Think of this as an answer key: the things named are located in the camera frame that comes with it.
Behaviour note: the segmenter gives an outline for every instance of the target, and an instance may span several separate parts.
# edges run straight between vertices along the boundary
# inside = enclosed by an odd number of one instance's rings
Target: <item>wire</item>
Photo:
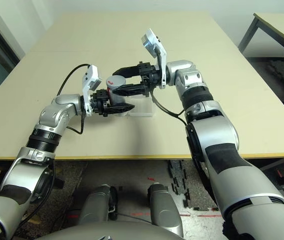
[[[81,64],[81,65],[76,66],[75,68],[73,68],[73,70],[72,70],[72,71],[66,76],[66,78],[64,79],[64,81],[63,81],[63,83],[62,83],[60,89],[58,90],[56,96],[59,96],[59,95],[61,94],[62,89],[64,88],[64,85],[67,83],[67,81],[69,80],[69,78],[71,77],[71,75],[72,75],[77,69],[79,69],[79,68],[81,68],[81,67],[85,67],[85,66],[89,68],[89,67],[90,67],[90,64],[84,63],[84,64]]]
[[[153,90],[154,90],[154,88],[150,91],[150,95],[151,95],[152,101],[155,103],[155,105],[156,105],[159,109],[161,109],[163,112],[165,112],[166,114],[168,114],[168,115],[170,115],[170,116],[172,116],[172,117],[174,117],[174,118],[176,118],[176,119],[179,119],[179,120],[186,126],[187,123],[186,123],[182,118],[179,117],[179,116],[184,112],[184,110],[182,110],[179,114],[176,114],[176,113],[174,113],[174,112],[169,111],[168,109],[166,109],[164,106],[162,106],[162,105],[159,103],[159,101],[156,99],[156,97],[155,97],[154,94],[153,94]]]
[[[84,119],[85,118],[86,118],[86,114],[84,112],[82,112],[82,114],[81,114],[81,130],[80,131],[74,129],[71,126],[67,126],[66,128],[72,130],[73,132],[76,132],[79,135],[81,135],[83,133],[83,130],[84,130]]]
[[[139,217],[135,217],[135,216],[126,215],[126,214],[123,214],[123,213],[119,213],[119,212],[113,212],[113,214],[117,214],[117,215],[120,215],[120,216],[123,216],[123,217],[132,218],[132,219],[141,220],[141,221],[147,222],[148,224],[152,224],[152,222],[150,222],[150,221],[148,221],[148,220],[144,220],[144,219],[142,219],[142,218],[139,218]]]
[[[43,206],[43,204],[48,200],[49,195],[53,189],[54,186],[54,180],[56,178],[56,171],[55,171],[55,164],[54,164],[54,160],[52,161],[52,181],[51,181],[51,185],[50,188],[48,189],[48,191],[46,192],[45,197],[43,198],[43,200],[41,201],[41,203],[34,209],[33,212],[31,212],[23,221],[21,221],[17,227],[17,229],[21,228],[27,221],[29,221],[38,211],[39,209]]]
[[[59,95],[61,94],[61,92],[62,92],[62,90],[63,90],[65,84],[67,83],[67,81],[69,80],[69,78],[71,77],[71,75],[72,75],[77,69],[79,69],[79,68],[81,68],[81,67],[88,67],[88,68],[89,68],[89,67],[90,67],[90,64],[84,63],[84,64],[81,64],[81,65],[76,66],[75,68],[73,68],[73,70],[72,70],[72,71],[66,76],[66,78],[64,79],[64,81],[63,81],[63,83],[62,83],[60,89],[58,90],[56,96],[59,96]],[[73,132],[75,132],[75,133],[77,133],[77,134],[79,134],[79,135],[81,135],[81,134],[83,133],[83,129],[84,129],[84,119],[85,119],[85,117],[86,117],[85,113],[82,113],[82,114],[81,114],[81,130],[80,130],[80,131],[74,129],[74,128],[71,127],[71,126],[67,126],[66,128],[72,130]]]

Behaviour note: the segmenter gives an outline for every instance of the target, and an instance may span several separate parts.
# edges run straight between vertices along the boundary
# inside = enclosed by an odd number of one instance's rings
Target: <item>white wall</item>
[[[0,16],[25,53],[62,13],[83,11],[208,11],[238,45],[254,12],[284,13],[284,0],[0,0]],[[245,55],[284,57],[284,49],[258,30]]]

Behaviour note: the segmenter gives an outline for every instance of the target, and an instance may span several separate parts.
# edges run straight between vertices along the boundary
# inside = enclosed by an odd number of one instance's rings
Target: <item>gray cylinder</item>
[[[112,105],[126,102],[124,96],[119,96],[119,95],[116,95],[112,92],[113,90],[117,89],[118,87],[125,85],[126,82],[127,82],[126,79],[123,76],[120,76],[120,75],[109,76],[106,79],[106,86],[107,86],[107,90],[109,92],[110,102],[111,102]]]

